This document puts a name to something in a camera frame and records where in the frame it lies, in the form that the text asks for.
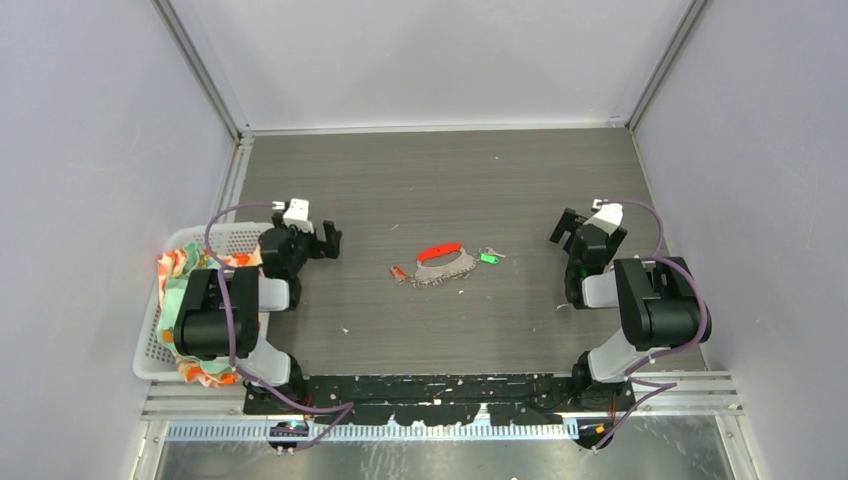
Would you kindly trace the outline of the green tagged key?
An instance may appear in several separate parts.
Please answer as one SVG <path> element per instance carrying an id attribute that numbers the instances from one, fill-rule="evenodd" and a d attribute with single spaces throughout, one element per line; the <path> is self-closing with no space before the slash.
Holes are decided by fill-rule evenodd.
<path id="1" fill-rule="evenodd" d="M 484 247 L 479 250 L 478 258 L 480 262 L 490 265 L 497 265 L 500 263 L 501 260 L 505 259 L 506 256 L 497 252 L 491 247 Z"/>

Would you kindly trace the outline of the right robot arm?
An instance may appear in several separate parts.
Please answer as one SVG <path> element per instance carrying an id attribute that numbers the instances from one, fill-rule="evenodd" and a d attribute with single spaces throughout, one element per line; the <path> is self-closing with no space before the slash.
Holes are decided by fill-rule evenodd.
<path id="1" fill-rule="evenodd" d="M 572 367 L 566 397 L 589 411 L 620 395 L 630 376 L 656 357 L 692 348 L 711 334 L 709 309 L 684 258 L 616 258 L 627 235 L 622 220 L 616 203 L 596 206 L 590 216 L 566 208 L 549 237 L 567 254 L 568 303 L 619 314 L 619 329 Z"/>

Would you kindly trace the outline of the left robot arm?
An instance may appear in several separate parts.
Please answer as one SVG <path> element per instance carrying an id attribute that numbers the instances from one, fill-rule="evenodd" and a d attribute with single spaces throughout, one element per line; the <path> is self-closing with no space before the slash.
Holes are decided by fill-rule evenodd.
<path id="1" fill-rule="evenodd" d="M 318 236 L 308 210 L 286 203 L 257 237 L 257 263 L 235 266 L 212 247 L 212 229 L 206 225 L 203 245 L 215 263 L 189 273 L 164 340 L 181 357 L 225 362 L 227 372 L 267 389 L 280 412 L 296 413 L 305 405 L 307 380 L 298 361 L 267 340 L 260 315 L 297 309 L 301 270 L 310 260 L 338 258 L 343 233 L 326 220 Z"/>

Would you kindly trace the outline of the colourful patterned cloth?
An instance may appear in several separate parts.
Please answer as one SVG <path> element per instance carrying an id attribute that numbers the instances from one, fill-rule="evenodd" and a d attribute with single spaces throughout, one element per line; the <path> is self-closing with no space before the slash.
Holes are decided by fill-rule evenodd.
<path id="1" fill-rule="evenodd" d="M 186 382 L 243 380 L 235 365 L 257 345 L 260 267 L 258 249 L 213 258 L 194 242 L 158 258 L 156 336 Z"/>

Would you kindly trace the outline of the white plastic basket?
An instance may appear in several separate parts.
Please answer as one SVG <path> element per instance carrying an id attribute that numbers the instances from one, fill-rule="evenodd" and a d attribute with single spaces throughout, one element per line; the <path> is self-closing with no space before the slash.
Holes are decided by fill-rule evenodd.
<path id="1" fill-rule="evenodd" d="M 272 224 L 267 222 L 217 224 L 210 231 L 210 245 L 219 255 L 250 253 L 259 235 L 271 227 Z M 202 246 L 204 232 L 203 225 L 177 230 L 166 240 L 162 251 L 172 251 L 191 242 Z M 158 284 L 154 280 L 135 350 L 133 372 L 141 380 L 178 382 L 182 376 L 176 359 L 156 336 L 159 314 Z"/>

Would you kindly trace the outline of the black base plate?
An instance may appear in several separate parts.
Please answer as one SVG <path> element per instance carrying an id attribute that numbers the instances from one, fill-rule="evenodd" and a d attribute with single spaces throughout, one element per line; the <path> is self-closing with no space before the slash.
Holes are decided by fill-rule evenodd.
<path id="1" fill-rule="evenodd" d="M 550 373 L 314 375 L 283 392 L 319 425 L 465 426 L 481 414 L 494 426 L 552 425 L 572 412 L 611 419 L 634 403 L 628 384 L 587 385 Z"/>

